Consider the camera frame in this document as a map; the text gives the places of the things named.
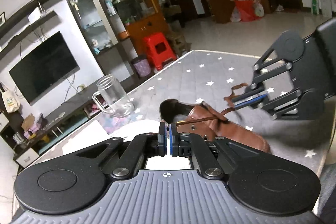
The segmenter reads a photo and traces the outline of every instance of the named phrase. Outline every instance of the crosshair marking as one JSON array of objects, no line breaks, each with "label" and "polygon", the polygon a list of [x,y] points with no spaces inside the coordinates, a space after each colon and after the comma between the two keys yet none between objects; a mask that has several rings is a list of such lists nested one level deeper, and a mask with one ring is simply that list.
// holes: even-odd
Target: crosshair marking
[{"label": "crosshair marking", "polygon": [[162,174],[162,176],[164,176],[165,178],[168,178],[168,177],[173,176],[173,174],[171,174],[169,172],[166,172],[166,173]]}]

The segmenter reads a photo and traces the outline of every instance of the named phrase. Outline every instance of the gray star-patterned mattress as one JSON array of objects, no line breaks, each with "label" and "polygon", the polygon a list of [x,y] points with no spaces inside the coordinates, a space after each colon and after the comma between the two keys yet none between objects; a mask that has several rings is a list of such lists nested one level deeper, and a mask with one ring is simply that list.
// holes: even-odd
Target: gray star-patterned mattress
[{"label": "gray star-patterned mattress", "polygon": [[[109,135],[113,135],[115,130],[130,122],[144,119],[160,121],[160,103],[169,98],[194,104],[204,100],[220,112],[228,107],[223,97],[231,94],[232,86],[251,83],[252,67],[257,59],[225,52],[191,51],[129,93],[135,106],[131,115],[118,119],[100,113],[95,120]],[[292,89],[287,74],[267,80],[265,85],[265,93],[271,99]],[[303,164],[320,175],[334,131],[333,100],[325,102],[324,114],[314,121],[277,121],[263,110],[250,107],[231,112],[226,117],[262,135],[274,155]],[[48,155],[48,158],[55,156],[60,155]]]}]

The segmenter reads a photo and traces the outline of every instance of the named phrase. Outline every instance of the television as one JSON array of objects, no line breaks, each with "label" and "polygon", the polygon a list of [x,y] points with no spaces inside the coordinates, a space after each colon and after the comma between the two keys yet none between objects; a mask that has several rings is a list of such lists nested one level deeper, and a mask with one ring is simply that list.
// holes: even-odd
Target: television
[{"label": "television", "polygon": [[28,103],[78,68],[62,34],[57,32],[28,53],[10,71]]}]

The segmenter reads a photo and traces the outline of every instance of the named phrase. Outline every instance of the red plastic stool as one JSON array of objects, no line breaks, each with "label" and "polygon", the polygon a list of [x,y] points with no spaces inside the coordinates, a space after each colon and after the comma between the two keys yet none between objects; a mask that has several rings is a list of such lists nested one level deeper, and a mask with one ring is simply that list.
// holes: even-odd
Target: red plastic stool
[{"label": "red plastic stool", "polygon": [[143,40],[146,44],[147,59],[157,70],[162,70],[162,63],[168,59],[177,59],[162,32],[151,34]]}]

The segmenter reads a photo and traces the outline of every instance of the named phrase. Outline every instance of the box on shelf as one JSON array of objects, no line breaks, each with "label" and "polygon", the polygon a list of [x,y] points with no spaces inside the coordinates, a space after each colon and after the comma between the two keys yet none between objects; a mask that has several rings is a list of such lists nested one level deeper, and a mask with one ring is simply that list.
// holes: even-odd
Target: box on shelf
[{"label": "box on shelf", "polygon": [[34,122],[35,122],[35,116],[33,114],[29,114],[23,120],[21,127],[23,128],[24,131],[28,131],[34,125]]}]

